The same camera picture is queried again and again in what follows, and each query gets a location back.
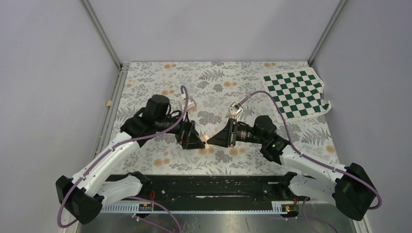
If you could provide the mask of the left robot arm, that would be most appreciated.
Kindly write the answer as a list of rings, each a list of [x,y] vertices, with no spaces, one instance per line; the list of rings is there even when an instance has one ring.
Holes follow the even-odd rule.
[[[167,97],[153,95],[145,107],[124,122],[112,142],[86,167],[72,177],[57,179],[59,211],[67,210],[81,224],[88,224],[104,206],[129,196],[140,200],[149,197],[149,179],[139,172],[115,182],[108,182],[107,178],[126,157],[162,133],[174,134],[177,144],[184,150],[206,147],[195,129],[195,122],[189,120],[183,110],[172,112]]]

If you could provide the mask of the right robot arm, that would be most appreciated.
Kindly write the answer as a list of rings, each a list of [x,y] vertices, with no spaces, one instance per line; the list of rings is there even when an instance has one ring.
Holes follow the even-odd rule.
[[[278,188],[283,199],[300,196],[322,200],[337,207],[348,218],[362,220],[378,197],[364,168],[356,163],[345,166],[299,154],[276,130],[269,116],[258,116],[253,126],[230,118],[226,126],[207,143],[226,148],[235,146],[237,142],[259,144],[260,153],[268,161],[307,175],[304,177],[288,172]]]

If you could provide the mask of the beige earbud charging case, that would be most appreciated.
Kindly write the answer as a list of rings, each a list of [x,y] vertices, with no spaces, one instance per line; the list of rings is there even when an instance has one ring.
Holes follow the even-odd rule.
[[[201,141],[203,142],[203,144],[205,145],[205,147],[209,147],[209,145],[207,143],[208,139],[210,138],[209,135],[203,134],[199,137],[200,137]]]

